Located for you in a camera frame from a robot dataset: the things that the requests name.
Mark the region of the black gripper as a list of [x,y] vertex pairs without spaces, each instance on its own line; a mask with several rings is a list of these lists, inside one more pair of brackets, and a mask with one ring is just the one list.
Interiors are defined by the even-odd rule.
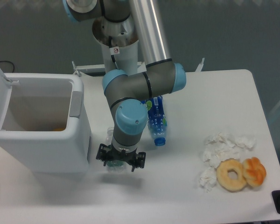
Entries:
[[96,160],[103,162],[106,166],[108,161],[123,161],[131,165],[133,172],[136,168],[144,168],[146,161],[146,152],[136,151],[127,152],[126,150],[117,150],[113,145],[105,145],[101,143],[98,148]]

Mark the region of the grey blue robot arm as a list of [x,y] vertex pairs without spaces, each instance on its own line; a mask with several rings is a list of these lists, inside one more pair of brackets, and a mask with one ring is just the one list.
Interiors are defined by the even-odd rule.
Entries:
[[102,86],[114,121],[112,142],[101,144],[97,160],[144,168],[138,143],[147,124],[144,101],[183,89],[186,73],[174,63],[155,0],[65,0],[67,15],[93,19],[92,33],[104,55]]

